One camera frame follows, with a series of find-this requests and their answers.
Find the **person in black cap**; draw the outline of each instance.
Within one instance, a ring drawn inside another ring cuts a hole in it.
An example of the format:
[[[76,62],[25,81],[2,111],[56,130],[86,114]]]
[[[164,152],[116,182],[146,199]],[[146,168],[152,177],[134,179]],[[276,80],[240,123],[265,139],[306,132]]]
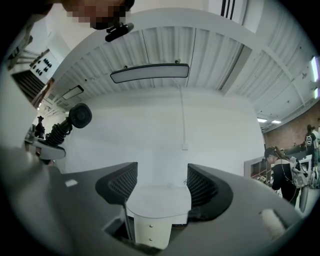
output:
[[[272,168],[273,183],[271,188],[274,191],[281,189],[282,198],[295,206],[300,189],[293,183],[290,165],[292,160],[282,154],[276,146],[268,147],[264,151],[264,158],[270,165],[274,165]]]
[[[44,118],[40,115],[38,116],[38,124],[35,127],[35,132],[34,132],[34,136],[43,139],[44,138],[44,134],[45,134],[45,128],[42,125],[42,120]]]
[[[312,155],[311,157],[311,168],[313,169],[315,166],[315,140],[316,136],[312,133],[312,126],[310,124],[306,127],[307,133],[305,135],[305,147],[306,147],[306,155]]]

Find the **brick wall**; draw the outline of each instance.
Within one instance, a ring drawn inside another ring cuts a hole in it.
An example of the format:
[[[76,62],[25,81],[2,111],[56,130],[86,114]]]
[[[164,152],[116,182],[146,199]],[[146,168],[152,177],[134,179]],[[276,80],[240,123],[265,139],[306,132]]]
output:
[[[277,146],[279,149],[287,149],[294,143],[301,144],[305,140],[307,125],[314,126],[318,131],[318,118],[320,118],[320,101],[297,118],[266,132],[264,134],[266,147]]]

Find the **white ceiling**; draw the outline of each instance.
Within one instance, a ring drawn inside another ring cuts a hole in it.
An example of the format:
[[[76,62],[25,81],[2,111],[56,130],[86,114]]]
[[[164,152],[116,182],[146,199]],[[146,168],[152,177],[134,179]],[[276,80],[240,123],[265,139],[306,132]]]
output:
[[[190,73],[188,78],[177,78],[177,83],[248,97],[257,116],[268,119],[261,124],[264,132],[276,127],[272,120],[285,123],[315,103],[312,89],[317,85],[311,82],[309,61],[316,51],[289,13],[270,3],[252,33],[216,14],[176,10],[133,14],[135,29],[111,43],[104,41],[105,31],[89,35],[53,75],[56,82],[48,97],[55,98],[46,100],[53,105],[61,101],[58,107],[68,110],[100,95],[176,86],[171,78],[115,84],[110,73],[125,66],[179,60],[189,64]],[[68,101],[61,99],[77,85],[84,93]]]

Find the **fluorescent light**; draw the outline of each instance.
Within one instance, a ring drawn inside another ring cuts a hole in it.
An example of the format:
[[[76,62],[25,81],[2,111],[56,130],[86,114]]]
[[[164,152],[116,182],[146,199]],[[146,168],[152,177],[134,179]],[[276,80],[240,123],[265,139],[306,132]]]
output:
[[[266,121],[267,121],[266,119],[258,118],[258,122],[259,122],[259,123],[265,123]]]
[[[66,92],[64,95],[62,95],[62,98],[64,98],[65,100],[68,100],[74,96],[77,96],[79,94],[82,94],[84,92],[84,89],[78,85],[72,89],[70,89],[68,92]]]
[[[311,66],[312,66],[312,71],[313,71],[313,80],[314,80],[314,82],[316,82],[319,79],[318,65],[317,65],[316,57],[312,58]]]
[[[319,97],[319,88],[315,88],[314,89],[314,98],[318,98]]]
[[[125,68],[110,74],[116,84],[152,78],[187,78],[189,75],[188,64],[150,64]]]

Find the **corrugated ceiling panel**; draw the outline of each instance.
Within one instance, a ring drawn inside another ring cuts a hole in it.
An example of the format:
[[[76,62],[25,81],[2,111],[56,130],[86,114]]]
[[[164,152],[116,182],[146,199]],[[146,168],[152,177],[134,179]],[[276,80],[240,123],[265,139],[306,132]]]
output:
[[[294,78],[316,54],[303,28],[277,1],[265,2],[256,34],[279,56]]]
[[[259,96],[252,98],[254,109],[259,114],[265,113],[264,107],[267,106],[277,95],[281,94],[289,85],[290,80],[288,77],[283,72],[280,72],[280,75],[275,77],[272,86],[266,86],[265,88],[257,86],[260,90],[263,90],[263,92]]]
[[[270,100],[270,103],[263,109],[263,112],[270,118],[282,120],[292,110],[299,108],[301,104],[297,91],[290,85],[273,100]]]
[[[290,80],[284,75],[283,70],[269,55],[262,51],[252,64],[250,72],[243,77],[236,93],[249,97],[255,102],[258,99],[260,101],[260,97],[265,96],[271,89],[272,92],[274,90],[280,90],[279,93],[282,92],[289,83]]]
[[[142,31],[129,33],[113,42],[105,42],[77,61],[57,82],[59,94],[80,85],[81,99],[133,89],[153,87],[151,79],[115,84],[110,73],[148,64],[148,55]]]
[[[316,87],[316,83],[312,82],[314,79],[311,66],[306,66],[307,67],[295,79],[296,88],[299,90],[304,102],[314,98],[314,89]]]
[[[242,44],[211,31],[197,29],[188,87],[218,90],[233,67]]]
[[[196,29],[192,27],[156,27],[142,31],[150,64],[180,63],[191,66]],[[155,78],[154,87],[187,85],[188,78]]]

